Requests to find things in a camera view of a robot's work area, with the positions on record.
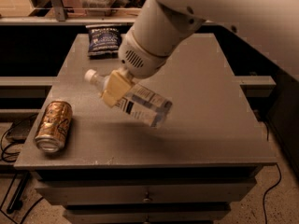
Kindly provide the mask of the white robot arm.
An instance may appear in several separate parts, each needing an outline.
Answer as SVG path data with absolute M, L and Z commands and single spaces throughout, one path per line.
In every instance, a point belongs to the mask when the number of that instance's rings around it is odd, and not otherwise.
M 212 21 L 236 34 L 280 69 L 299 76 L 299 0 L 146 0 L 119 48 L 121 68 L 101 94 L 114 106 L 158 72 L 178 44 Z

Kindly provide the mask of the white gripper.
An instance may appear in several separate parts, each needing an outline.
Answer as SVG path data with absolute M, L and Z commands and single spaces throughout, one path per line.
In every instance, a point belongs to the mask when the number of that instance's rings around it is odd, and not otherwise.
M 168 55 L 158 56 L 143 49 L 131 31 L 123 36 L 118 56 L 128 71 L 113 70 L 108 76 L 101 98 L 109 107 L 115 106 L 135 85 L 132 76 L 138 79 L 152 77 L 168 59 Z

